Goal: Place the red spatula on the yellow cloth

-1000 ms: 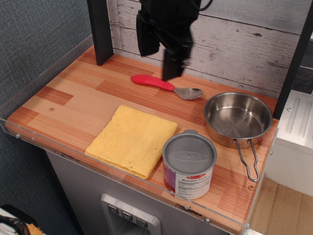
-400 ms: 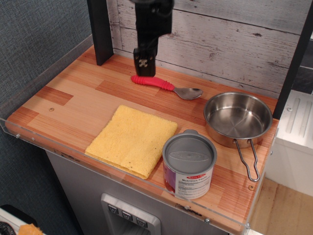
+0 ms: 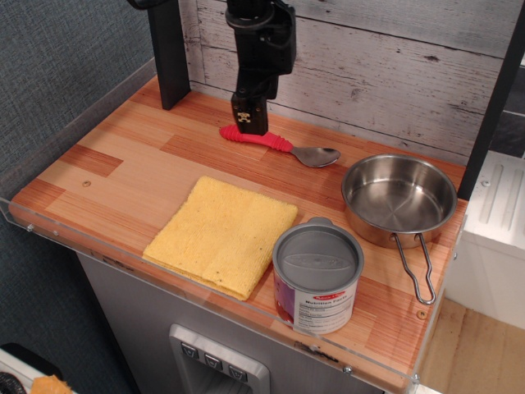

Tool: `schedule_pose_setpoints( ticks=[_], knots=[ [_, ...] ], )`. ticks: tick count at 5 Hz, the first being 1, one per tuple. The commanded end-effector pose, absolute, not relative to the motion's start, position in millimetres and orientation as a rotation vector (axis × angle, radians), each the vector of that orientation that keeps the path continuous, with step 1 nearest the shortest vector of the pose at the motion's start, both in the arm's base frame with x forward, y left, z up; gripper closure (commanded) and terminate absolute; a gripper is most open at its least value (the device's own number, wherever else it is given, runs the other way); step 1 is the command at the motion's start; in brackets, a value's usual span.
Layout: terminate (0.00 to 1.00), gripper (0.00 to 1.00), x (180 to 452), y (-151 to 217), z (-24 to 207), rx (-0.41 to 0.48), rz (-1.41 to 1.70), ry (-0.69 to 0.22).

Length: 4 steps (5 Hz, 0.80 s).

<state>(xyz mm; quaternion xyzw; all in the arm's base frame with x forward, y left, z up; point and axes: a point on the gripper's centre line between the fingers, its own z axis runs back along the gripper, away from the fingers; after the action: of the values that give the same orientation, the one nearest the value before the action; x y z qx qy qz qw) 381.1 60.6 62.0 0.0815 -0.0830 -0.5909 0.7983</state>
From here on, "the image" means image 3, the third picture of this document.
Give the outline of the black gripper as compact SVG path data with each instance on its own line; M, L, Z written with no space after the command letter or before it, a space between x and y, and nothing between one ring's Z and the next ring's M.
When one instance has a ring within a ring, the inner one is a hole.
M267 99L277 96L279 77L289 75L296 57L296 13L287 3L229 3L239 70L231 105L242 134L268 132Z

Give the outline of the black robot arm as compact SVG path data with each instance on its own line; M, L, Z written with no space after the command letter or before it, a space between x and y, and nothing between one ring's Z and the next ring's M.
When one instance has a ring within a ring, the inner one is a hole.
M268 132L267 101L277 96L279 77L293 71L295 9L282 1L229 1L226 23L233 29L238 73L231 106L243 134Z

